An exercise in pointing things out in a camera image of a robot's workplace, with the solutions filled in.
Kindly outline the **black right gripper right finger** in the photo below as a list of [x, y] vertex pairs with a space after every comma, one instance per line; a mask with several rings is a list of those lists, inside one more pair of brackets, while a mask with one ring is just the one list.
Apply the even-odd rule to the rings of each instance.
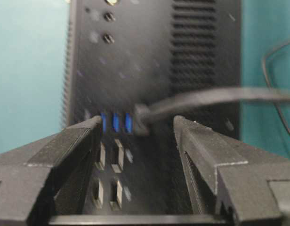
[[290, 226], [290, 160], [176, 116], [177, 147], [187, 178], [192, 168], [237, 226]]

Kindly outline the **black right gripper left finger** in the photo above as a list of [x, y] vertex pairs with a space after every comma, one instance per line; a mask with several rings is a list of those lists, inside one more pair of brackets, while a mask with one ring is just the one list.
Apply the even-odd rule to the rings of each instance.
[[0, 154], [0, 226], [44, 226], [53, 215], [81, 214], [102, 119]]

